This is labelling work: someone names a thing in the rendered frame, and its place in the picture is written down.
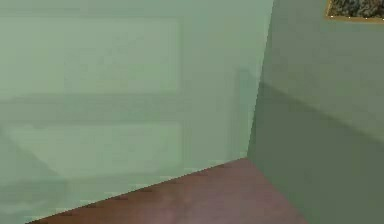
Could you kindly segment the gold framed dark picture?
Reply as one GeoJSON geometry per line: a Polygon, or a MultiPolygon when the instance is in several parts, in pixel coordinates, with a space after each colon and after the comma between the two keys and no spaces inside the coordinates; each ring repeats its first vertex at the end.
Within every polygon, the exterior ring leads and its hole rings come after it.
{"type": "Polygon", "coordinates": [[[384,23],[384,0],[328,0],[325,16],[335,20],[384,23]]]}

